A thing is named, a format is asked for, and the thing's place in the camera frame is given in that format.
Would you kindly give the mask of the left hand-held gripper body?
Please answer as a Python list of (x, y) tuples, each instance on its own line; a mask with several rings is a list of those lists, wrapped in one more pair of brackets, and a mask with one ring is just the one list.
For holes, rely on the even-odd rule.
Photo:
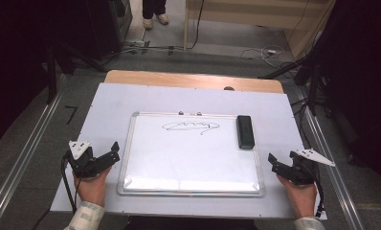
[(89, 141), (70, 141), (68, 145), (67, 160), (77, 178), (92, 178), (100, 174), (96, 171), (96, 158)]

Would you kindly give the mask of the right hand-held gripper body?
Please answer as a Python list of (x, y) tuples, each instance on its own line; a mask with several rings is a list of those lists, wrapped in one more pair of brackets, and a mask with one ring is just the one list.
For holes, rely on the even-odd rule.
[(317, 179), (318, 164), (335, 167), (336, 164), (319, 154), (314, 149), (302, 149), (290, 151), (289, 157), (292, 159), (292, 178), (290, 181), (295, 185), (307, 185)]

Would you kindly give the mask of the black whiteboard eraser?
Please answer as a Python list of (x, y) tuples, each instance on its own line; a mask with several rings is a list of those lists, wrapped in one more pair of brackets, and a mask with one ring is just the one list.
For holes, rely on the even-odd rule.
[(243, 150), (251, 150), (255, 146), (255, 136), (250, 116), (236, 117), (238, 146)]

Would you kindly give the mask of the person's left hand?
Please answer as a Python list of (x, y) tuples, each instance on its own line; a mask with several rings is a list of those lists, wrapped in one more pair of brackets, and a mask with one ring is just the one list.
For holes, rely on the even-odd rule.
[(74, 185), (81, 201), (87, 201), (105, 206), (106, 178), (111, 167), (101, 172), (98, 176), (86, 179), (74, 177)]

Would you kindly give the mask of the person's right hand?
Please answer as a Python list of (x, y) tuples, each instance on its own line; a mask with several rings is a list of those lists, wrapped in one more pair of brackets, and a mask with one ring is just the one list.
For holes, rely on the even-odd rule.
[(316, 186), (314, 184), (295, 185), (280, 175), (278, 175), (278, 180), (286, 190), (295, 217), (297, 219), (314, 217), (317, 196)]

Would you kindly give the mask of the large white table sheet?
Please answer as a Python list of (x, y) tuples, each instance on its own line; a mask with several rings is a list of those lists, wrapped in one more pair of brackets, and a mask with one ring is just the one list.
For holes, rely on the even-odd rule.
[[(250, 116), (265, 194), (260, 197), (120, 195), (117, 191), (132, 115), (136, 112)], [(142, 216), (290, 219), (285, 190), (271, 171), (268, 154), (290, 163), (303, 146), (286, 95), (196, 88), (103, 83), (80, 132), (100, 156), (118, 142), (121, 160), (107, 178), (106, 210)]]

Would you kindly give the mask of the black metal stand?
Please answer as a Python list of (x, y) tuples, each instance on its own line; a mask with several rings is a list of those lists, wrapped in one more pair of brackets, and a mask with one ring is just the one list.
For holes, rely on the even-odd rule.
[(321, 65), (317, 60), (317, 55), (314, 52), (310, 52), (308, 55), (301, 57), (296, 61), (287, 63), (284, 67), (281, 67), (275, 72), (262, 76), (261, 79), (273, 80), (296, 68), (298, 68), (298, 73), (293, 78), (293, 81), (297, 85), (304, 85), (305, 83), (309, 83), (308, 99), (304, 104), (309, 108), (311, 114), (316, 116), (315, 107), (317, 104), (317, 89), (321, 79)]

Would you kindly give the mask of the power strip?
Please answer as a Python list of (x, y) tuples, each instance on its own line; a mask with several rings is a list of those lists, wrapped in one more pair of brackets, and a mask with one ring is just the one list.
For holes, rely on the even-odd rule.
[(133, 48), (144, 48), (144, 47), (148, 47), (150, 44), (150, 41), (149, 40), (141, 40), (141, 39), (137, 39), (137, 40), (128, 40), (128, 41), (125, 41), (123, 43), (123, 47), (124, 48), (129, 48), (129, 47), (133, 47)]

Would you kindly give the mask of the dark curtain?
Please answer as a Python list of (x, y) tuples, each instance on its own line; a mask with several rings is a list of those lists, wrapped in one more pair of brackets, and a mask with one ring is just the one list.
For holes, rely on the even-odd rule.
[(0, 0), (0, 139), (48, 84), (44, 0)]
[(351, 154), (381, 176), (381, 0), (336, 0), (324, 30), (327, 91)]

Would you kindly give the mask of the black equipment cabinet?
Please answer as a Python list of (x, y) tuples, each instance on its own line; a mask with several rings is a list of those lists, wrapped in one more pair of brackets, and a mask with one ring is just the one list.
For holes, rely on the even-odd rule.
[(85, 0), (90, 32), (94, 37), (91, 56), (96, 59), (122, 49), (133, 19), (129, 0)]

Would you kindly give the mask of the light wooden furniture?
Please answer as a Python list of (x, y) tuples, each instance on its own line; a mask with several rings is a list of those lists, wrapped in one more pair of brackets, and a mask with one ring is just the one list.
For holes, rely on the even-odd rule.
[(190, 19), (283, 29), (294, 58), (302, 58), (337, 0), (186, 0), (183, 45)]

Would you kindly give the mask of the aluminium floor rail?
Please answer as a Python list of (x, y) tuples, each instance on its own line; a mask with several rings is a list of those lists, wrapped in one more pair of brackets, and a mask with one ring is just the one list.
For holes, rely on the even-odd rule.
[[(297, 113), (303, 145), (306, 148), (313, 148), (331, 161), (337, 161), (331, 152), (318, 117), (313, 116), (306, 105), (308, 102), (306, 93), (298, 90), (296, 96), (300, 102), (293, 109)], [(327, 227), (335, 226), (341, 230), (366, 230), (339, 167), (320, 165), (319, 169), (324, 189), (325, 210), (322, 218), (325, 219)]]
[(69, 80), (69, 75), (62, 74), (56, 80), (57, 92), (53, 100), (47, 103), (44, 94), (40, 93), (0, 139), (0, 218), (34, 156)]

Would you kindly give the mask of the white whiteboard with metal frame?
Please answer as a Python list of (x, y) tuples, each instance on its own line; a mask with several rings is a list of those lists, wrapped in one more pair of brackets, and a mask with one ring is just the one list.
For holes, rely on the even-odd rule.
[(258, 150), (238, 143), (236, 115), (136, 112), (117, 191), (122, 196), (260, 197)]

